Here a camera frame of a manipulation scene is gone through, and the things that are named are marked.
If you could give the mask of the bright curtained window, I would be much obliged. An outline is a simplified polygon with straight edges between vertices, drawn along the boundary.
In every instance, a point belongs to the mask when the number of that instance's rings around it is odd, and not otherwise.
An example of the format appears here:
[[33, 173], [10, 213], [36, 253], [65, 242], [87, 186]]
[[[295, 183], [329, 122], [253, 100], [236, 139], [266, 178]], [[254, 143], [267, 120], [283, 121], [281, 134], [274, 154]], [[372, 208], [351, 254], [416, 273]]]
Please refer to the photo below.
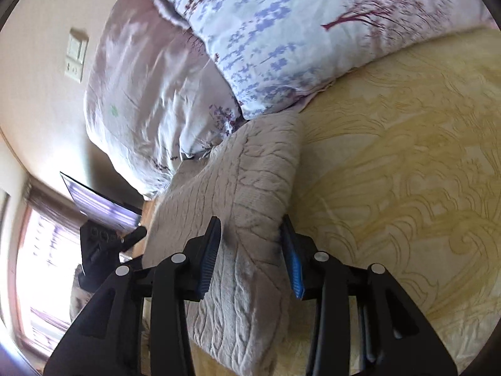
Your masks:
[[78, 226], [29, 203], [13, 263], [14, 334], [25, 347], [49, 357], [71, 323], [71, 290], [81, 263]]

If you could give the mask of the dark laptop screen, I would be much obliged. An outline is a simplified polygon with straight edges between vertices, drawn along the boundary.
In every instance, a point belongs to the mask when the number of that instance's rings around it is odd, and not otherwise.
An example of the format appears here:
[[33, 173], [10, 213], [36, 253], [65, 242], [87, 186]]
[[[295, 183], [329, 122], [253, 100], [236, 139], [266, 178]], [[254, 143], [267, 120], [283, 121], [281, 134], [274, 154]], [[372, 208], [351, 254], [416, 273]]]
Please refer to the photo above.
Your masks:
[[63, 172], [60, 175], [76, 207], [93, 222], [122, 233], [131, 232], [140, 225], [140, 209], [117, 203]]

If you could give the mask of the white blue floral pillow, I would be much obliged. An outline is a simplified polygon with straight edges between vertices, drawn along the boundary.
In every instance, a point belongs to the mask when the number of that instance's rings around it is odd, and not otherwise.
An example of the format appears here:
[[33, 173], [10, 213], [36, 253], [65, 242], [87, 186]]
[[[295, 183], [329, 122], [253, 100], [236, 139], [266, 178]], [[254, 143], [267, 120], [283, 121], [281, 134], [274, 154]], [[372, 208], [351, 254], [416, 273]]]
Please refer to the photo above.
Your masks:
[[192, 31], [253, 119], [414, 43], [486, 25], [482, 0], [152, 0]]

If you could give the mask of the pink floral pillow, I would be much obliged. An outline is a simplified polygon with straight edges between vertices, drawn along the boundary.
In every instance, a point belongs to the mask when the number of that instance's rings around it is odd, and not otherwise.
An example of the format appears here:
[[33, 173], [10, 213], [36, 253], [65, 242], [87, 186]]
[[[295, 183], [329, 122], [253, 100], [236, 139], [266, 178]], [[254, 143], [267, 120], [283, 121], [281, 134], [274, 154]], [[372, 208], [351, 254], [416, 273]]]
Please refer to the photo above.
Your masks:
[[85, 96], [87, 136], [146, 200], [244, 122], [229, 87], [191, 32], [150, 0], [116, 0]]

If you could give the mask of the beige cable-knit sweater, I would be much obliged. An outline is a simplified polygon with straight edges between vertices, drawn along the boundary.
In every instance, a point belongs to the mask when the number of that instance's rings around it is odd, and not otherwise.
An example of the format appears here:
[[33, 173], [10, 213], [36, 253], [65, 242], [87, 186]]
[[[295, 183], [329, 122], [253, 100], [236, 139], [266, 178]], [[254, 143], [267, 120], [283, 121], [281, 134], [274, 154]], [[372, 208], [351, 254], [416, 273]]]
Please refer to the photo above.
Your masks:
[[296, 112], [259, 117], [240, 127], [207, 159], [184, 161], [155, 202], [143, 265], [153, 267], [222, 223], [211, 286], [188, 303], [199, 375], [270, 375], [289, 323], [290, 282], [279, 244], [300, 160]]

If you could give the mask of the white wall switch plate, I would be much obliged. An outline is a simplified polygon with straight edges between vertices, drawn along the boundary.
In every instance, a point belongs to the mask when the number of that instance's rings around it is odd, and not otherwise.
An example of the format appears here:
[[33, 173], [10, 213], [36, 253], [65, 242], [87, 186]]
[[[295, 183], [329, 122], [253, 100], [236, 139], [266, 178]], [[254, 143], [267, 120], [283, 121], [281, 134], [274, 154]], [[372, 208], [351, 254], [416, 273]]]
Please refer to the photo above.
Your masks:
[[71, 28], [65, 53], [65, 75], [78, 83], [83, 78], [87, 46], [87, 34]]

